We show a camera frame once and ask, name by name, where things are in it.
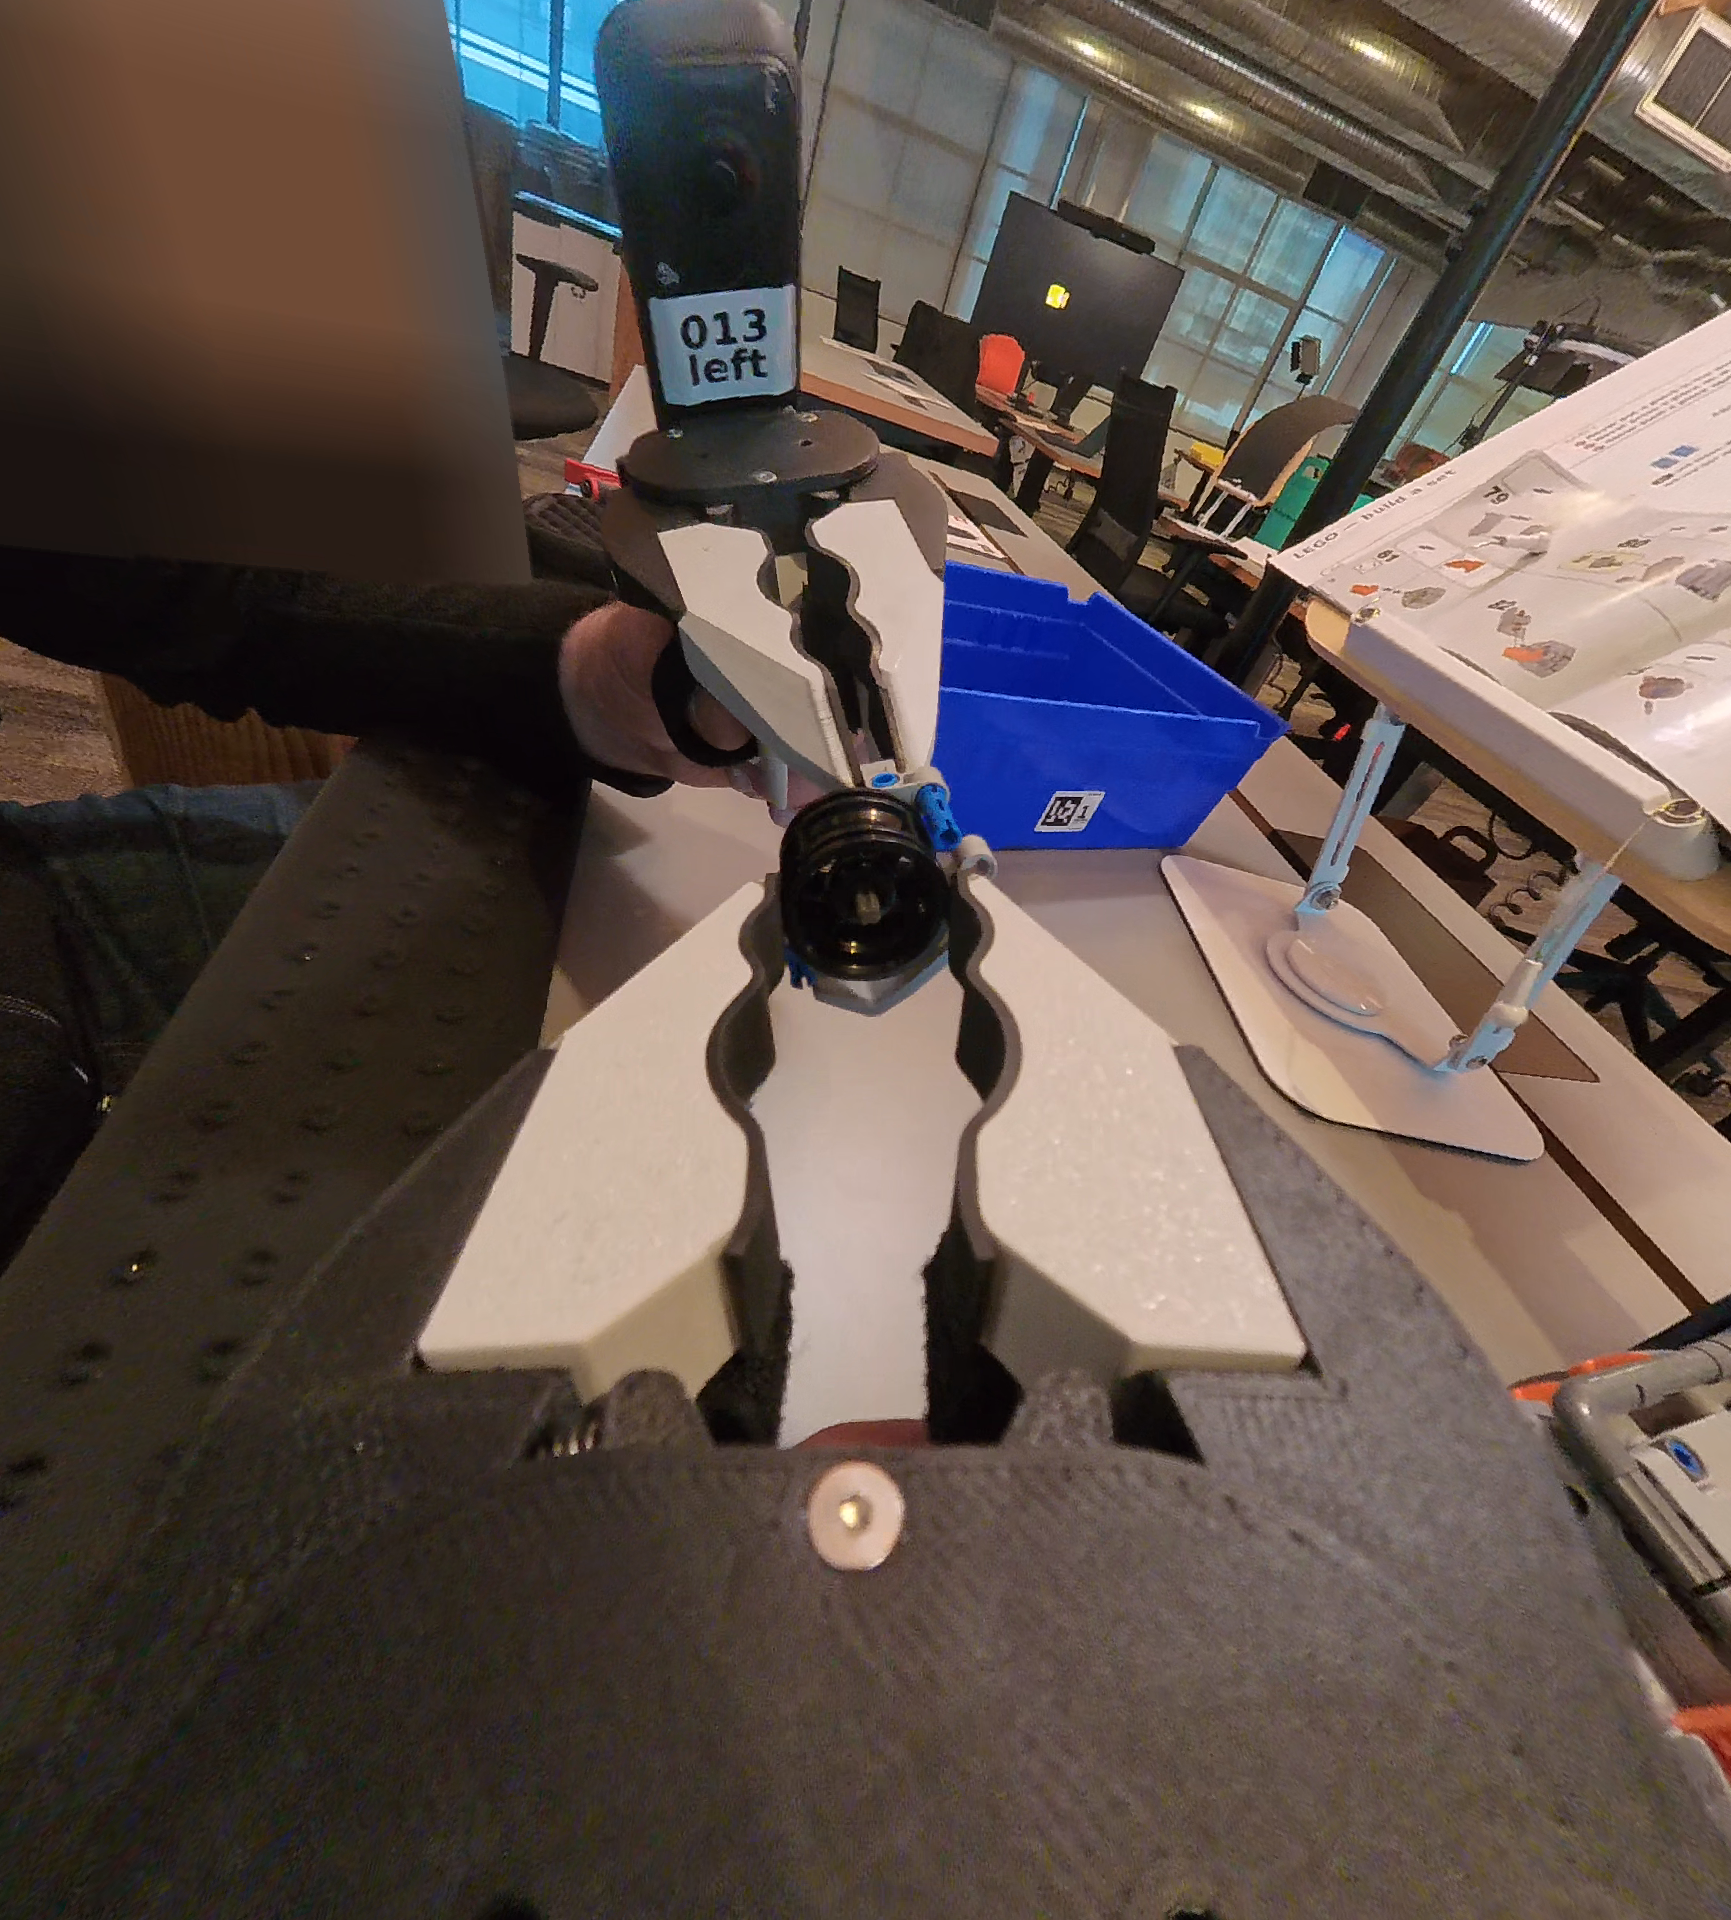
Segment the black dimpled mat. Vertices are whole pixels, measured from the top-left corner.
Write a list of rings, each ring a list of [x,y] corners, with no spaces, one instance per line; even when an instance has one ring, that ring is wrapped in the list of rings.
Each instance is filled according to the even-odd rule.
[[[581,799],[361,746],[0,1282],[0,1787],[301,1277],[541,1033]]]

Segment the blue plastic storage bin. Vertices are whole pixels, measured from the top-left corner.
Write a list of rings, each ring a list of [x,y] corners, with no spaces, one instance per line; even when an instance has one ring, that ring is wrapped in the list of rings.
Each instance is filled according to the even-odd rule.
[[[1285,722],[1103,593],[947,565],[933,766],[1005,851],[1179,851]]]

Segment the white desk stand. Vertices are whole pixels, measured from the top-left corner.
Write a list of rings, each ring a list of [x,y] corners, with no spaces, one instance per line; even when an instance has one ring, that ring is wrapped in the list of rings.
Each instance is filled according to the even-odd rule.
[[[1323,660],[1379,696],[1299,889],[1173,855],[1165,885],[1265,1076],[1309,1115],[1505,1160],[1541,1155],[1495,1073],[1615,885],[1715,900],[1731,843],[1731,635],[1599,675],[1557,711],[1393,618],[1315,599]],[[1343,883],[1405,728],[1523,805],[1577,853],[1549,922],[1493,998],[1451,1016]]]

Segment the person's left hand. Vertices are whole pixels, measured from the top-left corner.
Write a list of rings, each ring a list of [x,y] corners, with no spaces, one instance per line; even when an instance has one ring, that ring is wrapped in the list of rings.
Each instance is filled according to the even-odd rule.
[[[677,636],[663,614],[611,601],[581,617],[559,646],[561,705],[581,753],[621,792],[645,780],[721,789],[755,799],[733,769],[689,762],[659,719],[651,675]]]

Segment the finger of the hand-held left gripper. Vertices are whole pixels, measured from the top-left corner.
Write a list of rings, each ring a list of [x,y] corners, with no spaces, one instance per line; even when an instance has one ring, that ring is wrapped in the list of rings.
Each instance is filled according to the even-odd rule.
[[[805,654],[833,693],[849,783],[909,786],[937,734],[943,578],[891,498],[833,506],[805,544]]]
[[[811,629],[769,599],[761,570],[771,549],[761,532],[679,526],[657,535],[679,605],[691,675],[741,717],[761,753],[801,773],[821,792],[865,785],[855,734],[871,719],[873,640],[857,614],[859,526],[809,530],[827,587],[807,601]]]

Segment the black monitor screen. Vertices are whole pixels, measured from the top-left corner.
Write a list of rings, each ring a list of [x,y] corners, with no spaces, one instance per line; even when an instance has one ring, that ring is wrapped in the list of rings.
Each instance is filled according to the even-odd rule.
[[[1133,253],[1045,204],[1011,194],[977,286],[977,334],[1015,339],[1041,378],[1113,388],[1139,378],[1165,327],[1181,266]]]

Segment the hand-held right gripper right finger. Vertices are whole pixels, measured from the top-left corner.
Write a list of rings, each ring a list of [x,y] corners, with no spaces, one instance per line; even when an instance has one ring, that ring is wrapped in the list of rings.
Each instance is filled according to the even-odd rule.
[[[955,1174],[949,1289],[1021,1386],[1307,1356],[1167,1031],[989,872],[961,872],[957,1064],[979,1095]]]

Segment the white instruction sheet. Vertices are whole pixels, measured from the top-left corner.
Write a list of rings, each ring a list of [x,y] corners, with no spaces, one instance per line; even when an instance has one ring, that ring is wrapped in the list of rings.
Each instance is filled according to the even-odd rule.
[[[1731,844],[1731,310],[1277,556],[1337,659],[1589,853]]]

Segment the black wheel hub assembly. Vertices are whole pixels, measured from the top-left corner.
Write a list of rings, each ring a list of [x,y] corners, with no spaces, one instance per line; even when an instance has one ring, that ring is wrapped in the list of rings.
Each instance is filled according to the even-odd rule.
[[[873,1016],[945,958],[949,864],[963,833],[945,783],[879,777],[801,806],[781,835],[779,907],[789,981]]]

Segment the person's legs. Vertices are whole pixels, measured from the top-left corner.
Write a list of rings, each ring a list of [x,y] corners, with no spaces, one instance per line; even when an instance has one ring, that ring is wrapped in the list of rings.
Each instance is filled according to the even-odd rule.
[[[317,791],[0,802],[0,1274]]]

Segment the grey orange tracked toy robot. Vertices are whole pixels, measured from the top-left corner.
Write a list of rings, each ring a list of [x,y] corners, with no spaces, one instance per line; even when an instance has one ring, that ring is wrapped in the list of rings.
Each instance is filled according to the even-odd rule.
[[[1731,1783],[1731,1331],[1511,1394],[1555,1453],[1641,1678]]]

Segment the black metal pole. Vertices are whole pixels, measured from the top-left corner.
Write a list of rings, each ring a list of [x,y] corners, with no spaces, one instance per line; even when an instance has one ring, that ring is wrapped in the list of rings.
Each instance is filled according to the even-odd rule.
[[[1651,3],[1599,3],[1553,80],[1519,132],[1495,184],[1403,339],[1371,386],[1357,421],[1309,494],[1289,542],[1345,516],[1405,422],[1431,373],[1493,276],[1509,240],[1525,224],[1551,177],[1567,159],[1631,43],[1651,16]]]

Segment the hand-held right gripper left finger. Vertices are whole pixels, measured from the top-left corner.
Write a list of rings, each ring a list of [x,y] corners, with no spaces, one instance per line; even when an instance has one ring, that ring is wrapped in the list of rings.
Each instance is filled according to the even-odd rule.
[[[751,1098],[779,977],[777,889],[751,883],[567,1031],[417,1341],[431,1371],[705,1382],[765,1346],[781,1251]]]

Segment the person's left forearm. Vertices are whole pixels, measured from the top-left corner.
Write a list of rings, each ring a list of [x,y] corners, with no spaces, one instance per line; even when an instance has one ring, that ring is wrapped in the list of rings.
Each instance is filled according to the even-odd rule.
[[[597,779],[559,646],[597,589],[363,587],[283,569],[0,546],[0,636],[161,706],[363,738],[389,733],[555,785]]]

